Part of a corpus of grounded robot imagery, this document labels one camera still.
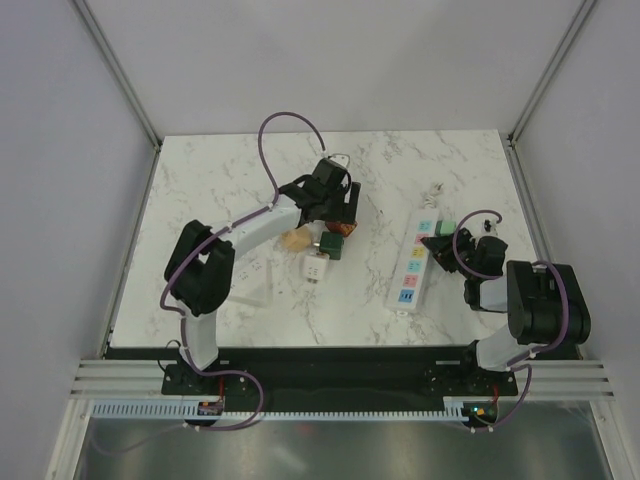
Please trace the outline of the light green plug adapter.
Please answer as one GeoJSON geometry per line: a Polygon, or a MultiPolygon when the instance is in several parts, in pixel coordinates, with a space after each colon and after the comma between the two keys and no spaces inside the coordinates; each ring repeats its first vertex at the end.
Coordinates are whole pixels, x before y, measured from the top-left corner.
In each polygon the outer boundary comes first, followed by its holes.
{"type": "Polygon", "coordinates": [[[452,220],[439,220],[435,227],[437,237],[453,235],[457,228],[457,223],[452,220]]]}

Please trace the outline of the red cube plug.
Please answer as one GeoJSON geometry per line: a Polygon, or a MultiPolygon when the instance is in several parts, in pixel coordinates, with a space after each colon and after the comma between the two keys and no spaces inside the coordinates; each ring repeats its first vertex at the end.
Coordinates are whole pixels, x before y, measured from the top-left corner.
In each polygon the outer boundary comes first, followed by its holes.
{"type": "Polygon", "coordinates": [[[331,223],[327,228],[333,232],[342,235],[344,238],[349,237],[357,228],[357,224],[331,223]]]}

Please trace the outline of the green cube plug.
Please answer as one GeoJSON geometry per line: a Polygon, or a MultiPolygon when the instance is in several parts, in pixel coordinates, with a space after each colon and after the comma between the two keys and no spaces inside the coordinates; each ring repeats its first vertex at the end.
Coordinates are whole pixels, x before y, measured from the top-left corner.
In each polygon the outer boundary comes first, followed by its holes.
{"type": "Polygon", "coordinates": [[[338,261],[342,257],[344,237],[342,234],[324,231],[320,237],[318,250],[329,256],[330,260],[338,261]]]}

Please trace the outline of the beige cube plug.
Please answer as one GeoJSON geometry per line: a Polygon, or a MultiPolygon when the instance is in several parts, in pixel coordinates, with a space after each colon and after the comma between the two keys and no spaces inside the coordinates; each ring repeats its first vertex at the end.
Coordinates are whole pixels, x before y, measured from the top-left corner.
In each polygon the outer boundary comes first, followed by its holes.
{"type": "Polygon", "coordinates": [[[312,244],[312,234],[306,226],[290,230],[281,235],[284,248],[292,252],[301,252],[312,244]]]}

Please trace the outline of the white cube plug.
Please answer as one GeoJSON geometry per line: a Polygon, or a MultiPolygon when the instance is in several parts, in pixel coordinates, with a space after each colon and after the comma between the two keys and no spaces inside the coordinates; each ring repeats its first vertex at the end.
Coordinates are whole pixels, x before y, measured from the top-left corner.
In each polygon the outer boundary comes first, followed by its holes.
{"type": "Polygon", "coordinates": [[[330,257],[326,253],[317,252],[307,254],[302,261],[301,270],[303,277],[311,283],[321,281],[326,274],[329,261],[330,257]]]}

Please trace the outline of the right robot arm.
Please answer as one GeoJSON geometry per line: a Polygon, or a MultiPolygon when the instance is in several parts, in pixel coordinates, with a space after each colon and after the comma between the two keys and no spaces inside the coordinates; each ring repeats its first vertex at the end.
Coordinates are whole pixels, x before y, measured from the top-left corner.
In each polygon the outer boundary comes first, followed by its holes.
{"type": "Polygon", "coordinates": [[[463,275],[471,310],[507,316],[505,326],[467,347],[457,371],[465,391],[481,393],[494,372],[513,371],[542,353],[588,339],[591,317],[571,266],[508,261],[506,242],[491,235],[476,240],[465,228],[421,243],[444,271],[463,275]]]}

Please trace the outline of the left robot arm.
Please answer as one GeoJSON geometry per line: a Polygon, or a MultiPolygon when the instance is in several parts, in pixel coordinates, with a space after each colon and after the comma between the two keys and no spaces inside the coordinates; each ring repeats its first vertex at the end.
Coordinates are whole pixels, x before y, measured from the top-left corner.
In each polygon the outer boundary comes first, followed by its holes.
{"type": "Polygon", "coordinates": [[[219,382],[217,311],[229,296],[235,261],[263,243],[313,223],[353,224],[361,184],[331,158],[275,190],[271,202],[213,231],[193,220],[183,228],[164,271],[160,308],[180,315],[185,382],[208,393],[219,382]]]}

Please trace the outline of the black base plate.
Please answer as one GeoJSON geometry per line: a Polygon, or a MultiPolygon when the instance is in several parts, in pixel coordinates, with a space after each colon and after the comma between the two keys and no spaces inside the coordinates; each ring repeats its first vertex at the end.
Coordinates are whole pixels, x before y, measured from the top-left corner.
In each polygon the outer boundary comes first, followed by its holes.
{"type": "Polygon", "coordinates": [[[447,397],[514,397],[511,373],[466,363],[467,346],[223,348],[200,376],[183,360],[166,368],[162,393],[220,394],[234,410],[408,411],[447,397]]]}

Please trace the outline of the aluminium frame rail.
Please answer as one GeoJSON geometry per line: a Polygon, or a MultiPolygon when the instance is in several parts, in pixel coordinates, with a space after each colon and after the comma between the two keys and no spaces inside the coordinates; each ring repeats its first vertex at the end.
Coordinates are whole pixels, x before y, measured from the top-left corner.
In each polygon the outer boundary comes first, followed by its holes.
{"type": "MultiPolygon", "coordinates": [[[[598,360],[537,360],[532,365],[531,400],[612,401],[614,390],[598,360]]],[[[72,393],[85,397],[153,398],[164,374],[152,360],[86,360],[80,363],[72,393]]]]}

